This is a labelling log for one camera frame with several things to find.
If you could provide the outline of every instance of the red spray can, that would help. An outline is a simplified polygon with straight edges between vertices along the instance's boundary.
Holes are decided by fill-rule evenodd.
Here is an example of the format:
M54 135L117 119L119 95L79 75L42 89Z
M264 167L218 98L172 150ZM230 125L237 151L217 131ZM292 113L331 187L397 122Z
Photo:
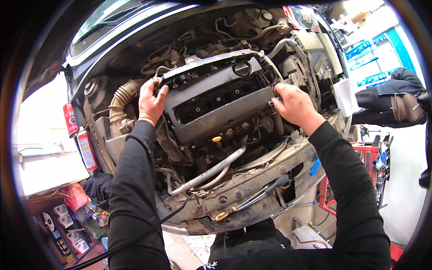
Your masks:
M75 115L73 114L73 108L70 102L63 105L63 112L69 138L74 138L78 134L79 129L78 125L76 124Z
M79 127L77 139L79 150L81 151L81 156L83 157L87 171L92 172L96 170L98 168L98 163L96 163L96 156L93 151L92 142L90 141L89 132L84 130L83 127Z

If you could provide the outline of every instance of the human hand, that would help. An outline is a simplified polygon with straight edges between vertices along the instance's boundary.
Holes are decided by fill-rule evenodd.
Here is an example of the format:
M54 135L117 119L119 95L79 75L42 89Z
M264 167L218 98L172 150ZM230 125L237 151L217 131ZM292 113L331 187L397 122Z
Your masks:
M274 92L283 99L282 103L272 98L275 109L285 120L301 127L308 136L324 123L324 117L315 111L309 95L297 86L278 83L274 87Z
M140 90L140 99L138 101L138 109L140 116L138 120L144 119L150 122L153 126L156 126L156 122L161 117L165 98L168 94L168 86L164 85L159 93L158 97L153 95L155 86L159 83L156 79L149 79Z

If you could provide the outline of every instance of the corrugated intake pipe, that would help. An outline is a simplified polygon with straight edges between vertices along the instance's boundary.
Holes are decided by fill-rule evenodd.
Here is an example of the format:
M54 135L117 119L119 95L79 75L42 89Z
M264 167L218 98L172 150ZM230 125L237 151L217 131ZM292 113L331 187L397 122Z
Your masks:
M138 96L141 86L144 83L144 79L129 80L114 93L111 105L108 106L111 134L114 138L132 130L134 122L127 118L127 114L124 113L124 108L130 104L133 98Z

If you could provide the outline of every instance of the red tool cart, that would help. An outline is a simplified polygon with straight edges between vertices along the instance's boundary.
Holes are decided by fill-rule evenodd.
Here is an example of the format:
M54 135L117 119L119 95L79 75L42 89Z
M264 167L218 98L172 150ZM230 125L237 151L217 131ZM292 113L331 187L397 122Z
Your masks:
M375 136L375 140L372 143L362 142L351 142L354 150L359 155L359 158L365 164L366 171L372 179L372 185L375 190L375 198L377 200L377 207L380 209L386 205L382 205L385 182L390 180L390 145L393 141L393 137L390 138L390 134L384 137L381 142L381 136ZM327 176L321 180L320 183L320 200L319 207L327 211L328 213L336 216L336 209L330 205L335 203L331 186L328 184ZM400 247L390 244L391 261L394 265L403 253L403 249Z

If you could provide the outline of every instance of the red plastic bag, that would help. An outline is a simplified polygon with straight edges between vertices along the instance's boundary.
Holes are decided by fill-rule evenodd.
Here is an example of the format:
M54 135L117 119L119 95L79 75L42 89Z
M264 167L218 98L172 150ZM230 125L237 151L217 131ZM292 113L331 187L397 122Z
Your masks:
M83 207L89 201L89 197L85 194L83 187L80 183L74 183L70 187L65 187L64 191L67 196L64 196L64 202L73 211Z

